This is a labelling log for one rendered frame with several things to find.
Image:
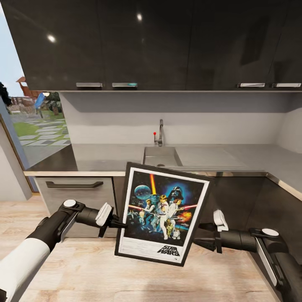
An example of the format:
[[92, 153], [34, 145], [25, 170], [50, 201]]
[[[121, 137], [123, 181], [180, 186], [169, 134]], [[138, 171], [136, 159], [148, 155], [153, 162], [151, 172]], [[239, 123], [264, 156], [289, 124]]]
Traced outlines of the poster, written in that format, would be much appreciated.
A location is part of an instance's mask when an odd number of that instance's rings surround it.
[[115, 255], [184, 267], [215, 179], [127, 162]]

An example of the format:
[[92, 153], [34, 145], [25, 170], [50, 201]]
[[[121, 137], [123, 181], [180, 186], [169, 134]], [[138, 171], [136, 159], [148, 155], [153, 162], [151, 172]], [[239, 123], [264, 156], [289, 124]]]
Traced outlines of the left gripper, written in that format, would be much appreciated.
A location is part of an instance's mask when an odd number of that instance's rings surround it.
[[109, 228], [127, 228], [128, 227], [127, 224], [119, 222], [120, 216], [113, 214], [114, 208], [113, 207], [111, 207], [111, 208], [112, 208], [112, 210], [110, 211], [110, 214], [103, 226], [99, 226], [96, 223], [97, 222], [96, 218], [98, 216], [98, 212], [100, 211], [99, 209], [92, 208], [91, 212], [88, 215], [86, 225], [100, 228], [99, 237], [103, 237], [103, 235], [106, 232], [107, 226], [109, 226]]

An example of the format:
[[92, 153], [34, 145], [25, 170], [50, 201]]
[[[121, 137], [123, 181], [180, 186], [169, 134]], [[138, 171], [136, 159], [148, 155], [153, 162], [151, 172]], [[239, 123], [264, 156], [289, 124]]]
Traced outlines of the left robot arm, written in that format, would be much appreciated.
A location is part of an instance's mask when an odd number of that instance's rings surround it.
[[100, 228], [99, 237], [107, 226], [127, 228], [113, 209], [107, 202], [99, 210], [69, 199], [51, 217], [42, 219], [35, 231], [0, 261], [0, 302], [19, 302], [56, 243], [65, 238], [75, 222]]

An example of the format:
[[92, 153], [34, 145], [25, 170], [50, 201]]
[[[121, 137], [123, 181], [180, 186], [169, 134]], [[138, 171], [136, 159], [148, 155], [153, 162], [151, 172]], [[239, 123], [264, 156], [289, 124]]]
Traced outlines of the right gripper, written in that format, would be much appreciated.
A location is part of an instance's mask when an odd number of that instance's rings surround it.
[[[215, 223], [214, 223], [215, 224]], [[236, 250], [242, 250], [242, 241], [240, 230], [229, 228], [228, 231], [218, 231], [217, 225], [213, 223], [199, 224], [198, 228], [214, 232], [213, 240], [192, 239], [195, 245], [222, 253], [222, 247], [228, 247]]]

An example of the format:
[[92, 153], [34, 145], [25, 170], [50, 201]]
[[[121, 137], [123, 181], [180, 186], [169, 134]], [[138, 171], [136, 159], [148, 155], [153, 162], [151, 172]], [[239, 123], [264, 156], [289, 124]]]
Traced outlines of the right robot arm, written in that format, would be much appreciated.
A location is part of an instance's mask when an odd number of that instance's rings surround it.
[[192, 239], [195, 245], [222, 253], [222, 247], [259, 253], [265, 268], [283, 302], [302, 302], [302, 265], [290, 254], [285, 240], [272, 229], [249, 228], [248, 231], [228, 228], [221, 210], [213, 213], [214, 224], [198, 228], [214, 232], [213, 240]]

